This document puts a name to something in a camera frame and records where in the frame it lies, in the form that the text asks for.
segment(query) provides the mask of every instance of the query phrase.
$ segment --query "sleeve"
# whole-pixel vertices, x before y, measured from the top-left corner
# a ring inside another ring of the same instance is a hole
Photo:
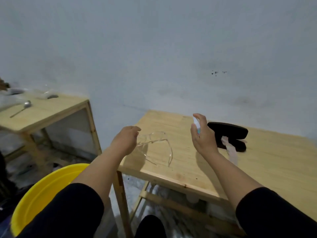
[[[313,219],[265,187],[243,197],[236,217],[250,237],[317,237]]]
[[[93,237],[103,211],[96,191],[85,184],[70,184],[17,237]]]

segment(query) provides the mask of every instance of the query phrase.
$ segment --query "spoon handle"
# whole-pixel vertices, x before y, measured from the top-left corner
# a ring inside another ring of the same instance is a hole
[[[26,108],[20,110],[19,112],[16,112],[14,115],[10,116],[10,118],[13,118],[14,116],[16,116],[17,114],[21,113],[23,110],[25,110]]]

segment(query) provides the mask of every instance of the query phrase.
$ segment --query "table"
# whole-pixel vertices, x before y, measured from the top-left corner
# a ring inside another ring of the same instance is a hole
[[[185,194],[195,194],[202,200],[226,209],[231,208],[215,173],[192,144],[192,122],[191,116],[150,110],[136,124],[142,129],[140,134],[165,131],[173,150],[173,158],[168,167],[167,157],[162,157],[162,148],[149,144],[146,154],[152,162],[145,160],[145,156],[138,152],[138,147],[122,160],[113,184],[127,237],[133,237],[130,222],[142,199],[180,211],[191,218],[215,226],[220,232],[243,235],[234,224],[209,217],[146,191],[149,182],[153,182]],[[317,220],[315,145],[300,136],[256,128],[248,130],[247,150],[238,153],[238,167]],[[226,150],[219,151],[228,158]],[[131,214],[127,209],[122,173],[147,181]]]
[[[0,111],[0,128],[18,134],[25,142],[22,148],[29,152],[43,175],[49,174],[51,170],[45,162],[45,155],[40,152],[31,136],[32,133],[41,131],[45,139],[50,142],[45,127],[61,120],[81,109],[85,109],[90,124],[90,132],[97,154],[101,154],[101,148],[93,122],[93,116],[89,100],[85,97],[58,94],[58,98],[37,99],[30,94],[23,94],[26,100],[30,100],[32,106],[18,115],[11,115],[20,111],[23,105],[14,105]]]

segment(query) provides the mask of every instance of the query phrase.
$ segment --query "white wall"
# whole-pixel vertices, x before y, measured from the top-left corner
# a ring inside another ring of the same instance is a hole
[[[149,108],[316,137],[316,8],[317,0],[0,0],[0,76],[88,95],[103,148]]]

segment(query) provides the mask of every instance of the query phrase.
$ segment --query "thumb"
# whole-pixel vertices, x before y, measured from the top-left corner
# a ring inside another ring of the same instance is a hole
[[[194,138],[198,138],[198,130],[195,124],[191,125],[191,134],[192,134],[192,140],[194,140]]]

